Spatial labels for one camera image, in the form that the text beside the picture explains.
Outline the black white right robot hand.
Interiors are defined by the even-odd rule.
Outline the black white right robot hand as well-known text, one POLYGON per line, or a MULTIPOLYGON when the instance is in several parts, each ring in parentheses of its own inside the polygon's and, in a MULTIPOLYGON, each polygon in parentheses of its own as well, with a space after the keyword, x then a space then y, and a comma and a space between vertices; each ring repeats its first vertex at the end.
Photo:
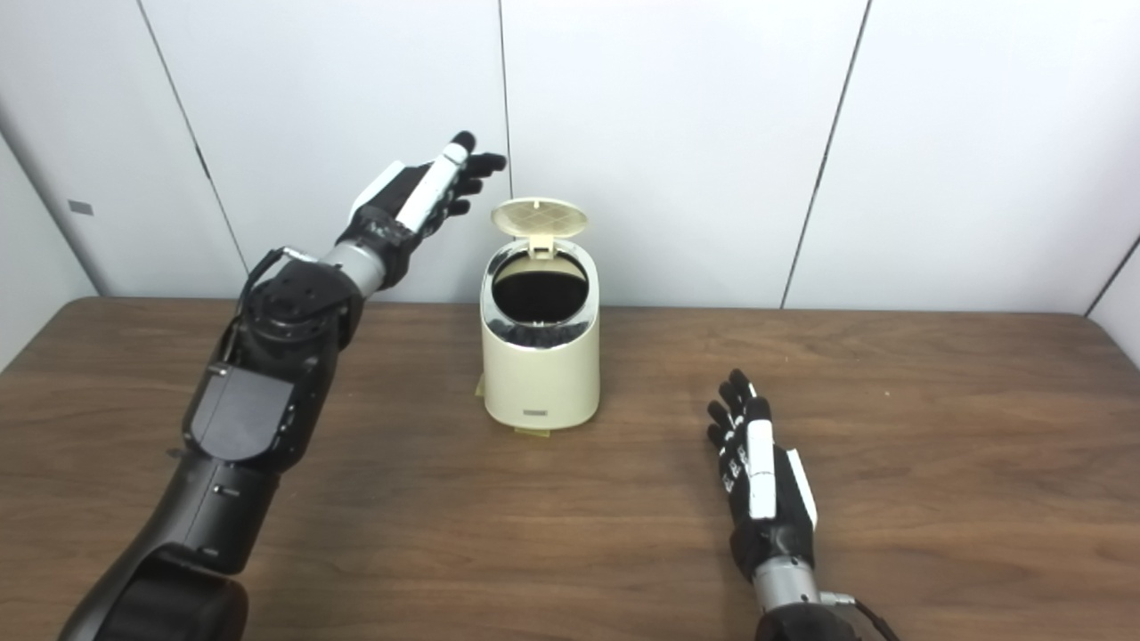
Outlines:
POLYGON ((731 370, 707 406, 708 441, 728 500, 728 550, 746 581, 762 563, 793 557, 815 563, 816 516, 811 484, 793 451, 775 443, 769 398, 742 370, 731 370))

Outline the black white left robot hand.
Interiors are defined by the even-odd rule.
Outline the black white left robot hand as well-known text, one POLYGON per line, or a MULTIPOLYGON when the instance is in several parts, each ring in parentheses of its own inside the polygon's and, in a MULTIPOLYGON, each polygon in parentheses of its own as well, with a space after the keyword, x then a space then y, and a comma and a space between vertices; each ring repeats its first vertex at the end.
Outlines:
POLYGON ((355 198, 347 229, 325 263, 351 279, 360 297, 393 289, 412 253, 453 216, 465 216, 484 180, 508 167, 505 155, 477 153, 477 138, 461 131, 435 159, 416 167, 396 161, 355 198))

